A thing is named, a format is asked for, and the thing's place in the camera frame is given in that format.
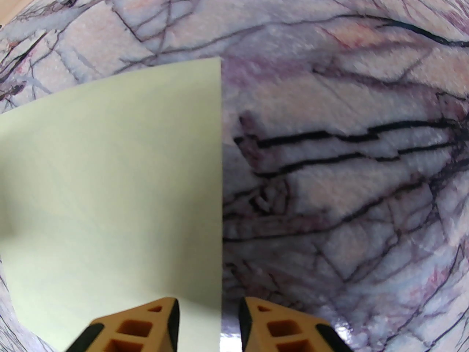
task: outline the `purple veined marble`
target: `purple veined marble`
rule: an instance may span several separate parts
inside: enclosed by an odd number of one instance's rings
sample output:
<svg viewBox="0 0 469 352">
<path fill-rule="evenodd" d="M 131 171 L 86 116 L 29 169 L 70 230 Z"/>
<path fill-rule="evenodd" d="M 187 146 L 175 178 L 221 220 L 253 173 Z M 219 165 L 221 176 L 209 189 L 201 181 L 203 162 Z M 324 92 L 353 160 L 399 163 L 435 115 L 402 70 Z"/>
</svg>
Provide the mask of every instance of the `purple veined marble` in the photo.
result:
<svg viewBox="0 0 469 352">
<path fill-rule="evenodd" d="M 222 352 L 258 296 L 357 352 L 469 350 L 469 0 L 35 0 L 1 109 L 223 58 Z M 50 351 L 0 285 L 0 349 Z"/>
</svg>

